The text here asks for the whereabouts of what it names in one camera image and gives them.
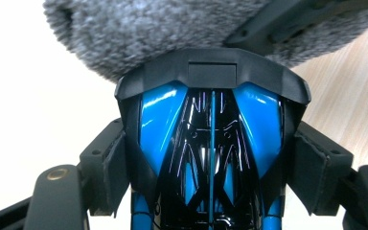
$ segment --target gray fabric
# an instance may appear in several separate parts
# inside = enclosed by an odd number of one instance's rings
[[[57,39],[92,70],[116,81],[172,50],[219,47],[268,0],[46,0]],[[368,11],[311,28],[269,56],[287,67],[341,48],[368,28]]]

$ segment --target gray fuzzy cloth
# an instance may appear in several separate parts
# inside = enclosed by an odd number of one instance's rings
[[[92,70],[116,82],[172,50],[220,47],[269,0],[46,0],[57,39]],[[339,15],[287,44],[273,59],[287,67],[333,52],[368,28],[368,10]]]

